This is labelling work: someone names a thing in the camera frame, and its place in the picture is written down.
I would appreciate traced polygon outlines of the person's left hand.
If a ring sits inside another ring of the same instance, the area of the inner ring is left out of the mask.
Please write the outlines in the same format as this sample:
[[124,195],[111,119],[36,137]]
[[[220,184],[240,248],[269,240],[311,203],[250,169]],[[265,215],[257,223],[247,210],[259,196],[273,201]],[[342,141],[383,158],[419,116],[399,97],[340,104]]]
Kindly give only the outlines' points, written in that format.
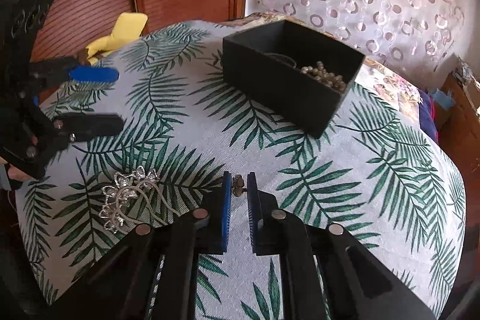
[[8,170],[8,176],[12,180],[16,180],[19,182],[25,182],[27,180],[32,179],[32,177],[23,171],[19,170],[18,168],[14,166],[10,166]]

